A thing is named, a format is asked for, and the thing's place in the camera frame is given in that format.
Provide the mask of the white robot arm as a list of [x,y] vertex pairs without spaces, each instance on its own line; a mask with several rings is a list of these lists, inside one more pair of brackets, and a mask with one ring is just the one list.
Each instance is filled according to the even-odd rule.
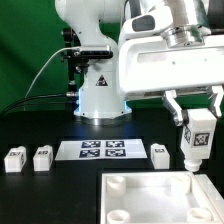
[[206,94],[201,118],[219,118],[224,35],[212,33],[209,0],[55,0],[76,47],[68,60],[84,83],[75,116],[107,123],[130,115],[127,102],[160,98],[177,125],[190,116],[176,99]]

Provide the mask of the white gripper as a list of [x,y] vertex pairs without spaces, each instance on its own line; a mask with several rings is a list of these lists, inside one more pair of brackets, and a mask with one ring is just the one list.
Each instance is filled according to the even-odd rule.
[[175,125],[183,126],[189,122],[188,112],[176,102],[176,92],[189,95],[209,86],[210,111],[221,118],[224,35],[207,36],[204,41],[202,46],[177,48],[168,48],[160,36],[125,42],[118,59],[119,95],[127,101],[162,96]]

